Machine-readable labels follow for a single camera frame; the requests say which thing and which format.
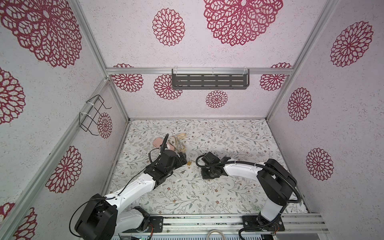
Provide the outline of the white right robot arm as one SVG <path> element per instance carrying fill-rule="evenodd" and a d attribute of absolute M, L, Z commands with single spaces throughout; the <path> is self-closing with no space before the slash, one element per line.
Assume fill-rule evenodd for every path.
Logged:
<path fill-rule="evenodd" d="M 204 180 L 232 176 L 260 183 L 267 200 L 257 216 L 243 217 L 243 228 L 239 230 L 240 234 L 284 231 L 283 212 L 288 205 L 302 202 L 302 197 L 297 190 L 297 180 L 274 159 L 268 159 L 264 163 L 251 163 L 228 157 L 219 159 L 209 152 L 197 157 L 196 165 L 201 168 Z"/>

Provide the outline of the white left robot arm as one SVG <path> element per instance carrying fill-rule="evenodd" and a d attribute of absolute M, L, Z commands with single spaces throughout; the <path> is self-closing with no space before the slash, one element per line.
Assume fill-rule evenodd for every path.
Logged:
<path fill-rule="evenodd" d="M 163 184 L 188 162 L 185 153 L 169 148 L 168 138 L 169 135 L 165 135 L 157 158 L 123 188 L 105 196 L 95 194 L 80 205 L 82 213 L 75 225 L 69 224 L 70 233 L 83 240 L 110 240 L 128 230 L 145 231 L 150 224 L 150 214 L 141 207 L 129 212 L 126 208 Z"/>

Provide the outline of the map print glasses case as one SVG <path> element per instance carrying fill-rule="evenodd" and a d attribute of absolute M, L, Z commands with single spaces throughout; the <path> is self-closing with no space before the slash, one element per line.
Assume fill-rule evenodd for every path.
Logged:
<path fill-rule="evenodd" d="M 187 147 L 183 143 L 183 141 L 177 137 L 177 136 L 172 136 L 170 140 L 168 140 L 169 144 L 171 144 L 176 152 L 182 152 L 186 153 L 187 152 Z"/>

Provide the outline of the pink glasses case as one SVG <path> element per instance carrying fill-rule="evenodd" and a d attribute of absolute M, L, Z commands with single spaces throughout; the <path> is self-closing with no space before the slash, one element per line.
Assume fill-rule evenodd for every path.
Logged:
<path fill-rule="evenodd" d="M 154 148 L 160 148 L 162 143 L 163 143 L 163 140 L 164 140 L 163 138 L 154 139 L 154 141 L 153 141 Z M 175 147 L 169 141 L 167 141 L 167 149 L 174 151 Z"/>

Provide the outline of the dark grey wall shelf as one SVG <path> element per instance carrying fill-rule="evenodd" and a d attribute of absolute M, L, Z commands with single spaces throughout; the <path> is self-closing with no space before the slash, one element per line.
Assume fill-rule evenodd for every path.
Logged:
<path fill-rule="evenodd" d="M 250 85 L 248 72 L 242 74 L 184 74 L 172 69 L 174 90 L 246 90 Z"/>

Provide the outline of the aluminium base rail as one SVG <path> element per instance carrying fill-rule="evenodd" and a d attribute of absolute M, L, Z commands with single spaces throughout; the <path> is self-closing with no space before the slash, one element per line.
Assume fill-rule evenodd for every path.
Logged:
<path fill-rule="evenodd" d="M 157 235 L 207 235 L 212 230 L 223 234 L 328 234 L 329 230 L 320 214 L 287 214 L 281 215 L 271 224 L 261 228 L 257 215 L 152 215 L 145 217 L 143 227 L 135 224 L 135 217 L 124 224 L 120 234 Z"/>

